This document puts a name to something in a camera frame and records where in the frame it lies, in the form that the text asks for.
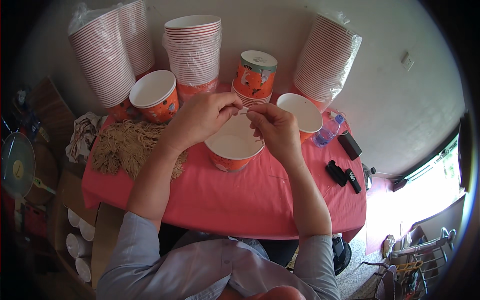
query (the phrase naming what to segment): pink tablecloth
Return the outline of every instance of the pink tablecloth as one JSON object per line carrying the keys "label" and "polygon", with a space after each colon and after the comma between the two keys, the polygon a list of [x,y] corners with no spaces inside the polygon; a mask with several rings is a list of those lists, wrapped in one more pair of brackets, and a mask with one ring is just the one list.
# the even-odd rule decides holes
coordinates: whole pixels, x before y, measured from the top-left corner
{"label": "pink tablecloth", "polygon": [[[104,127],[112,121],[109,117]],[[355,194],[350,183],[340,187],[326,173],[325,166],[333,159],[343,170],[352,169],[363,181],[360,159],[351,161],[337,139],[323,149],[307,140],[302,152],[330,210],[333,232],[342,232],[344,239],[350,241],[365,224],[365,189]],[[207,147],[201,143],[188,149],[183,167],[185,172],[171,184],[162,221],[236,237],[298,237],[287,174],[268,149],[242,171],[225,173],[213,166]],[[104,175],[93,171],[91,159],[88,160],[82,182],[86,207],[105,202],[124,209],[132,186],[133,181],[122,169],[117,175]]]}

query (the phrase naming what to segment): black device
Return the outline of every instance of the black device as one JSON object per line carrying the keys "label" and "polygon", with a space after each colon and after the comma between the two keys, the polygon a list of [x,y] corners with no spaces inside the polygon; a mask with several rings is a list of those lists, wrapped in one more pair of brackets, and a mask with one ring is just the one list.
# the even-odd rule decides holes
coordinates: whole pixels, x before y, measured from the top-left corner
{"label": "black device", "polygon": [[333,266],[335,275],[340,274],[350,263],[352,258],[352,249],[350,245],[341,237],[333,238]]}
{"label": "black device", "polygon": [[353,174],[352,169],[347,169],[345,171],[345,175],[348,181],[350,181],[350,183],[352,184],[355,193],[358,194],[359,192],[361,192],[361,186],[359,184],[359,181],[357,180],[357,177],[355,177],[355,174]]}
{"label": "black device", "polygon": [[334,160],[330,160],[325,169],[332,179],[338,183],[339,186],[345,186],[347,184],[347,176],[343,172],[342,168],[335,164]]}
{"label": "black device", "polygon": [[351,160],[354,160],[360,156],[361,149],[348,131],[339,135],[338,141],[342,145],[343,149],[345,149],[345,152],[348,154]]}

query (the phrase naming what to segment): light blue shirt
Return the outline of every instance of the light blue shirt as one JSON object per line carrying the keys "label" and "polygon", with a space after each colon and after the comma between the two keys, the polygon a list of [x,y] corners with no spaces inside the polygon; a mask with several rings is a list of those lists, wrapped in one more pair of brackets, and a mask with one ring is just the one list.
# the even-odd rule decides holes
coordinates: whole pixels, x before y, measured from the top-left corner
{"label": "light blue shirt", "polygon": [[[203,241],[180,247],[191,238]],[[127,212],[97,298],[214,300],[228,284],[244,297],[292,286],[306,299],[340,299],[329,236],[301,244],[293,273],[271,262],[257,240],[198,233],[185,235],[176,247],[160,257],[156,227]]]}

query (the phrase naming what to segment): black bag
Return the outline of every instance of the black bag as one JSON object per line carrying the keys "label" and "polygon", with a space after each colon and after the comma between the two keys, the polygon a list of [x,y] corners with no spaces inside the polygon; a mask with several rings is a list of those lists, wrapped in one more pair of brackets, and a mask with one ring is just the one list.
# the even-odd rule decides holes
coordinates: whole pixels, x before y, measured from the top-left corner
{"label": "black bag", "polygon": [[340,274],[350,263],[352,258],[352,249],[350,245],[341,237],[333,238],[333,266],[335,276]]}

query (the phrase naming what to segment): person's left hand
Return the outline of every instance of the person's left hand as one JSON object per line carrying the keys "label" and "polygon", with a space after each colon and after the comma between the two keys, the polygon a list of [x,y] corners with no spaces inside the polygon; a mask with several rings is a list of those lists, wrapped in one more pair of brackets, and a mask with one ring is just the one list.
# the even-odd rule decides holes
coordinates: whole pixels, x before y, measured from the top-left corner
{"label": "person's left hand", "polygon": [[216,133],[242,108],[235,93],[198,93],[181,107],[158,142],[182,152]]}

